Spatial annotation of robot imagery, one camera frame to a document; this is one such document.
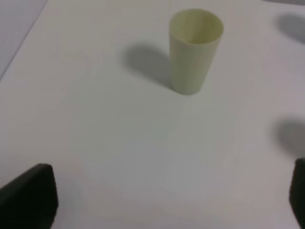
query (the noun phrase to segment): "white table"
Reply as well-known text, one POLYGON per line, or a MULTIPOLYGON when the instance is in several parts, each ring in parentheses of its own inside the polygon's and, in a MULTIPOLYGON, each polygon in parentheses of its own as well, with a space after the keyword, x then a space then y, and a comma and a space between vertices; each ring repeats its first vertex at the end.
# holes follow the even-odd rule
POLYGON ((0 186, 52 164, 54 229, 298 229, 295 157, 275 137, 305 116, 305 46, 279 31, 286 14, 305 8, 49 0, 0 82, 0 186), (150 77, 167 72, 170 16, 193 7, 225 33, 203 90, 183 96, 150 77))

